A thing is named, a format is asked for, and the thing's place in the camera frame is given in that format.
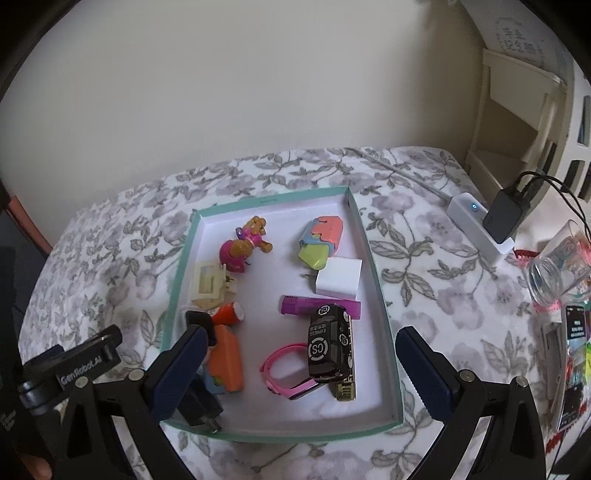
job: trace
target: white cable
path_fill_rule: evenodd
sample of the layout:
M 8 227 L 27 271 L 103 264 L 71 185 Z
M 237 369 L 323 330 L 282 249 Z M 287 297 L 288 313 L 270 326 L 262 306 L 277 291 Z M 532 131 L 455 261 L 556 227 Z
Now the white cable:
M 361 155 L 363 158 L 366 158 L 369 161 L 372 161 L 374 163 L 377 163 L 378 165 L 383 166 L 384 168 L 387 168 L 389 170 L 392 170 L 394 172 L 396 172 L 398 175 L 400 175 L 401 177 L 404 177 L 406 179 L 412 180 L 413 182 L 419 184 L 421 187 L 423 187 L 424 189 L 427 189 L 428 191 L 434 193 L 435 195 L 437 195 L 439 198 L 445 200 L 447 203 L 452 201 L 452 197 L 450 195 L 448 195 L 447 193 L 443 193 L 441 190 L 437 190 L 435 187 L 429 185 L 427 182 L 424 182 L 422 180 L 419 180 L 416 177 L 413 177 L 411 175 L 409 175 L 408 173 L 406 173 L 403 169 L 398 168 L 394 165 L 390 165 L 389 163 L 386 163 L 378 158 L 375 158 L 371 155 L 369 155 L 368 153 L 364 152 L 363 150 L 360 150 L 358 148 L 352 148 L 352 147 L 345 147 L 345 150 L 351 150 L 352 152 L 357 153 L 357 155 Z

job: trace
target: black charger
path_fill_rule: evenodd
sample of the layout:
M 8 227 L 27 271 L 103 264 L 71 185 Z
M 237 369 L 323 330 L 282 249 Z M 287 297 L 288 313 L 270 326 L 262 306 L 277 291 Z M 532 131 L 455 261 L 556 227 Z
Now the black charger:
M 512 185 L 496 194 L 482 226 L 496 243 L 501 244 L 515 233 L 529 209 L 529 201 Z

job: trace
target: white power adapter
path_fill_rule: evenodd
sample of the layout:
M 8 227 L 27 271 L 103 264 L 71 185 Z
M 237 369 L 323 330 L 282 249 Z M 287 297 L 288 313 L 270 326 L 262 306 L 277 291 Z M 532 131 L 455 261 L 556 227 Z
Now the white power adapter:
M 355 300 L 362 261 L 357 258 L 330 257 L 316 277 L 316 293 L 337 299 Z

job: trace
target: white power strip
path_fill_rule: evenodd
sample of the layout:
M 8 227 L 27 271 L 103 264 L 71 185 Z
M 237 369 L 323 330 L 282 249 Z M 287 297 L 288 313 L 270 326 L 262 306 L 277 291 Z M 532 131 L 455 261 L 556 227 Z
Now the white power strip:
M 482 258 L 490 265 L 496 265 L 513 249 L 515 242 L 511 237 L 501 244 L 493 240 L 482 226 L 482 221 L 487 213 L 488 210 L 468 192 L 452 197 L 452 201 L 447 207 L 448 217 L 466 234 Z

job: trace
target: blue gripper pad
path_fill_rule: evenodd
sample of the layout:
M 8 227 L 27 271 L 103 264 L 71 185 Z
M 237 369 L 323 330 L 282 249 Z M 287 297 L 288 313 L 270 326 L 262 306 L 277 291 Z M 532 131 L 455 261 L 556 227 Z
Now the blue gripper pad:
M 205 328 L 189 325 L 170 350 L 158 355 L 144 383 L 144 399 L 156 421 L 174 413 L 206 354 Z
M 431 418 L 448 421 L 460 390 L 456 369 L 442 354 L 431 350 L 413 327 L 398 332 L 395 346 L 396 355 Z

